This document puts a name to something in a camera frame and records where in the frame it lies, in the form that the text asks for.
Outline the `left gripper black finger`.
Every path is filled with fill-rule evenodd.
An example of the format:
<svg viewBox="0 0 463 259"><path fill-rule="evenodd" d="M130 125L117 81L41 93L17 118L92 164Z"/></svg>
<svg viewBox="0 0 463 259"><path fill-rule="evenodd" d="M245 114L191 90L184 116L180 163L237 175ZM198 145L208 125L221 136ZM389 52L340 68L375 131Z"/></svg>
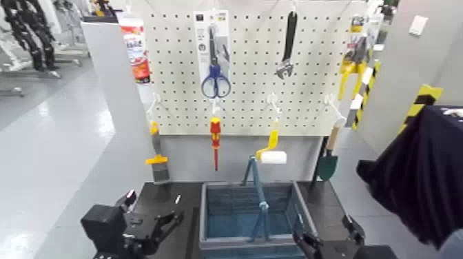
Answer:
<svg viewBox="0 0 463 259"><path fill-rule="evenodd" d="M184 211L175 212L171 211L170 213L164 216L156 217L156 224L154 228L154 233L157 236L168 236L170 235L176 227L178 227L184 220L185 213Z"/></svg>
<svg viewBox="0 0 463 259"><path fill-rule="evenodd" d="M165 235L154 234L143 239L143 254L144 255L153 255L158 251L161 243L164 241Z"/></svg>

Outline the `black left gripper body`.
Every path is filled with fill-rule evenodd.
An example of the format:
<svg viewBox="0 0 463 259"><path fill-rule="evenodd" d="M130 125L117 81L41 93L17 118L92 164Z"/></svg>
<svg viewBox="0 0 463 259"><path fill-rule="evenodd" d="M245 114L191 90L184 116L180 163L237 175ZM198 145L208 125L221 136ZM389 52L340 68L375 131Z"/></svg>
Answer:
<svg viewBox="0 0 463 259"><path fill-rule="evenodd" d="M127 227L122 234L123 258L146 258L143 254L143 239L154 235L157 216L126 214Z"/></svg>

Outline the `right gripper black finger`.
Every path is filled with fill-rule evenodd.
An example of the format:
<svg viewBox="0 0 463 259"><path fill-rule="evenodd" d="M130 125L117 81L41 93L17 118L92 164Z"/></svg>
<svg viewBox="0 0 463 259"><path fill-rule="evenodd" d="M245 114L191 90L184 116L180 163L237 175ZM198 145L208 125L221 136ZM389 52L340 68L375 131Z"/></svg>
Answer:
<svg viewBox="0 0 463 259"><path fill-rule="evenodd" d="M297 246L304 253L307 259L316 259L318 248L316 245L310 245L305 242L298 242Z"/></svg>
<svg viewBox="0 0 463 259"><path fill-rule="evenodd" d="M305 249L307 247L311 247L312 249L318 249L322 246L322 240L314 235L302 231L302 232L293 232L293 240L294 242L301 248Z"/></svg>

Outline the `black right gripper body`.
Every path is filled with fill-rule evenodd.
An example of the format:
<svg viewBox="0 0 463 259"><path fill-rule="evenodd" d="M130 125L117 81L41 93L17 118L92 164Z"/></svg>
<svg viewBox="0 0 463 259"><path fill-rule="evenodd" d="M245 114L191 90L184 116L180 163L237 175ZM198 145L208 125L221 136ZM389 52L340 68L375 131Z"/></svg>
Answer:
<svg viewBox="0 0 463 259"><path fill-rule="evenodd" d="M354 259L361 245L351 241L325 241L318 247L322 259Z"/></svg>

